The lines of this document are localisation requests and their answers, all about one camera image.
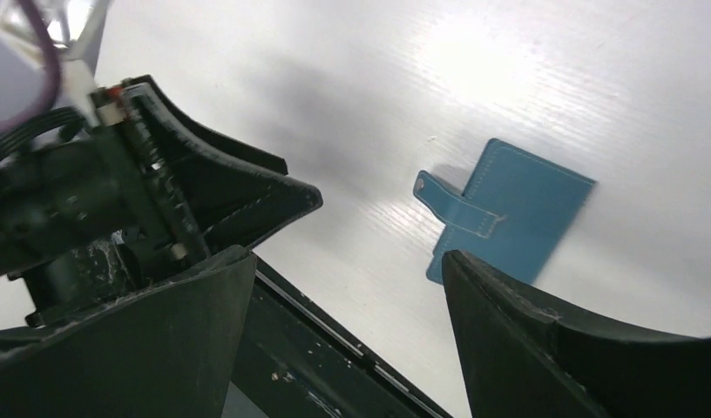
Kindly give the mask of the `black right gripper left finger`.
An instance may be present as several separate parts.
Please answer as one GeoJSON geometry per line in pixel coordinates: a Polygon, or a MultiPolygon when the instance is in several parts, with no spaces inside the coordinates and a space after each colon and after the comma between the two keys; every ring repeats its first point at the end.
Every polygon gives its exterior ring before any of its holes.
{"type": "Polygon", "coordinates": [[[54,327],[0,331],[0,417],[219,417],[255,256],[234,246],[54,327]]]}

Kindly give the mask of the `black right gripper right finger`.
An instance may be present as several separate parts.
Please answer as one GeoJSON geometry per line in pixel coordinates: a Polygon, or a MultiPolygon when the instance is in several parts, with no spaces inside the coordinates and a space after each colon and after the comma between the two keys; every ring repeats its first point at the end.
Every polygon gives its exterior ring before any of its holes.
{"type": "Polygon", "coordinates": [[[442,259],[475,417],[711,417],[711,337],[635,326],[500,272],[442,259]]]}

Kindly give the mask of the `blue leather card holder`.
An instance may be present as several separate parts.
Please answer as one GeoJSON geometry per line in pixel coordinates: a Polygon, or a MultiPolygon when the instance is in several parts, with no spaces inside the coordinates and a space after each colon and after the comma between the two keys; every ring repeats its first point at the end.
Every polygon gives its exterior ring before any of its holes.
{"type": "Polygon", "coordinates": [[[426,278],[443,283],[444,253],[461,250],[533,283],[595,185],[497,138],[488,141],[461,192],[420,171],[413,195],[444,224],[426,278]]]}

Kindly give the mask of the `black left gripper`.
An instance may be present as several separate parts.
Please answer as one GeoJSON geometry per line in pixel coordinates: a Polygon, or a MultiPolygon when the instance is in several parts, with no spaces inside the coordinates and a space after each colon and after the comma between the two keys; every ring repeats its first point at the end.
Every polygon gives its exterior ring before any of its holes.
{"type": "Polygon", "coordinates": [[[121,85],[92,91],[87,115],[59,108],[0,138],[0,276],[25,282],[29,327],[251,249],[323,204],[284,158],[198,123],[152,76],[121,85]]]}

